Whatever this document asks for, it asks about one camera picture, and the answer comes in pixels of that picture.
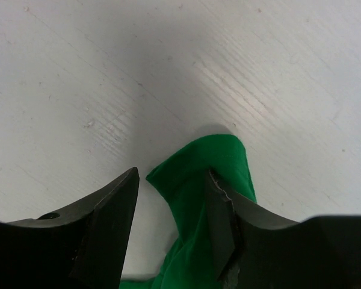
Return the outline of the green t shirt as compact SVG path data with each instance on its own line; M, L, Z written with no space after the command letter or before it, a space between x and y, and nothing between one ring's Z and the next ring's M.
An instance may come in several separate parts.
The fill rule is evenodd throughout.
M239 194L256 201L245 147L232 134L192 141L155 167L147 181L168 203L179 236L159 273L146 281L121 281L120 288L220 288L214 278L205 211L205 172L213 168Z

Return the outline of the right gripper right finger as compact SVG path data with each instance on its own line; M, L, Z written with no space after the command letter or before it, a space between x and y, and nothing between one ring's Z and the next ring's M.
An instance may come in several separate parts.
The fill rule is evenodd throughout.
M214 272L223 288L361 288L361 216L296 222L206 172Z

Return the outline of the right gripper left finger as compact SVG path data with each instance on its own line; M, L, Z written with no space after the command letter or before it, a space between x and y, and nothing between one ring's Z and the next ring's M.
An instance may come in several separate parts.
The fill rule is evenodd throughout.
M137 168L37 219L0 222L0 288L118 288Z

